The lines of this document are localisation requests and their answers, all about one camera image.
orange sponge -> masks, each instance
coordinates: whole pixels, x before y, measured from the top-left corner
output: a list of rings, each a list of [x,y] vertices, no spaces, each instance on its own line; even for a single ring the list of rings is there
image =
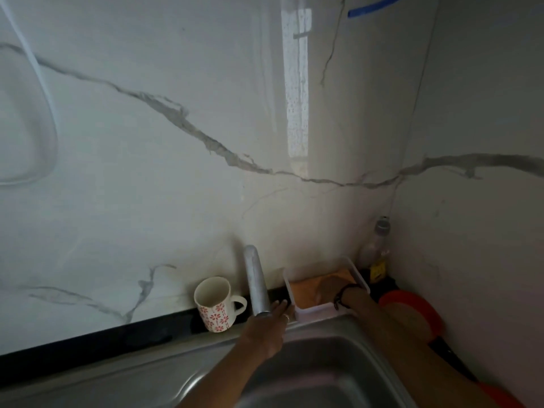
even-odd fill
[[[323,279],[331,276],[338,276],[350,283],[355,283],[355,280],[348,269],[340,269],[332,274],[315,276],[304,279],[303,281],[289,282],[291,292],[293,292],[293,297],[295,299],[295,305],[300,309],[307,309],[319,305],[316,302],[317,288]]]

blue tube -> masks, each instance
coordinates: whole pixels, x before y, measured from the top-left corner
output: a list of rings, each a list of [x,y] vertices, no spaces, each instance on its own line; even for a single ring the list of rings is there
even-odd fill
[[[391,4],[395,4],[397,1],[399,0],[381,0],[377,3],[370,4],[364,7],[354,8],[353,10],[348,11],[348,18],[354,18],[373,13],[374,11],[381,10],[387,6],[390,6]]]

white hose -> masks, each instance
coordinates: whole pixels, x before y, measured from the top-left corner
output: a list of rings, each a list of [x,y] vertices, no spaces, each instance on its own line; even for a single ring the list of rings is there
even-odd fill
[[[53,107],[53,100],[51,99],[51,95],[46,87],[46,84],[44,82],[44,78],[42,77],[40,66],[36,61],[36,57],[32,53],[32,50],[25,39],[23,33],[21,33],[21,30],[17,26],[17,22],[15,21],[15,18],[13,14],[11,13],[11,10],[9,8],[9,5],[6,0],[0,0],[0,8],[4,11],[4,14],[11,25],[11,28],[13,29],[14,33],[17,35],[17,38],[21,44],[21,47],[24,51],[24,54],[26,54],[26,57],[28,61],[31,64],[32,69],[34,70],[34,73],[36,74],[37,80],[40,84],[40,88],[42,90],[42,93],[44,94],[45,101],[47,102],[47,106],[49,109],[49,113],[51,115],[51,122],[53,125],[53,134],[49,138],[49,141],[45,141],[45,143],[50,143],[50,151],[48,152],[47,157],[45,157],[44,161],[44,167],[38,172],[32,172],[32,173],[24,173],[23,175],[14,176],[11,178],[2,179],[0,178],[0,186],[10,186],[10,185],[16,185],[21,183],[31,183],[35,182],[36,180],[43,179],[47,175],[53,171],[55,165],[57,164],[58,159],[58,134],[57,134],[57,117],[54,111]]]

mug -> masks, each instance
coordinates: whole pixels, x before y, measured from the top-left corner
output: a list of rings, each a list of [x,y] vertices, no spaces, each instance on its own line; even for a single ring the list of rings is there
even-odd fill
[[[204,279],[195,289],[195,303],[200,317],[210,332],[223,332],[234,324],[236,316],[248,307],[248,301],[231,295],[231,284],[221,276]],[[235,309],[234,302],[242,307]]]

sink basin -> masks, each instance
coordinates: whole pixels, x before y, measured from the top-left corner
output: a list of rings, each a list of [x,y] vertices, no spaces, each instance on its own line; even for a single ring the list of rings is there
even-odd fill
[[[174,407],[241,331],[205,333],[0,393],[2,407]],[[255,372],[237,408],[416,407],[349,316],[289,325],[283,349]]]

